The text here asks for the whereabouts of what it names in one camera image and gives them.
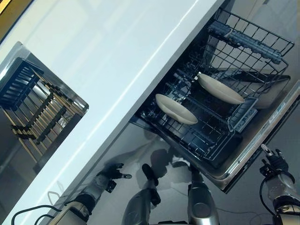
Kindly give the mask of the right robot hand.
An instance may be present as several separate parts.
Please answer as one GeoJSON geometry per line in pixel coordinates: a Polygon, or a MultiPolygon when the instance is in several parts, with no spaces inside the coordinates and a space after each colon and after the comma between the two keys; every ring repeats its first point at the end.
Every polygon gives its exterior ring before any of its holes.
{"type": "Polygon", "coordinates": [[[288,172],[289,165],[283,157],[281,150],[275,149],[275,152],[272,151],[267,145],[261,144],[261,148],[265,153],[266,159],[263,159],[262,162],[270,170],[276,172],[288,172]]]}

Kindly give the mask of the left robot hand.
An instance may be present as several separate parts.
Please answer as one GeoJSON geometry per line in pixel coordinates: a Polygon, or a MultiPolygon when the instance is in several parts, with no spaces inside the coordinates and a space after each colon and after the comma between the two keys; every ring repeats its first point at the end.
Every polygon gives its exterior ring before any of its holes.
{"type": "Polygon", "coordinates": [[[111,180],[131,179],[132,178],[131,174],[125,174],[120,172],[120,169],[122,169],[123,166],[124,166],[123,163],[112,164],[106,167],[105,169],[103,169],[102,171],[100,171],[99,174],[111,180]]]}

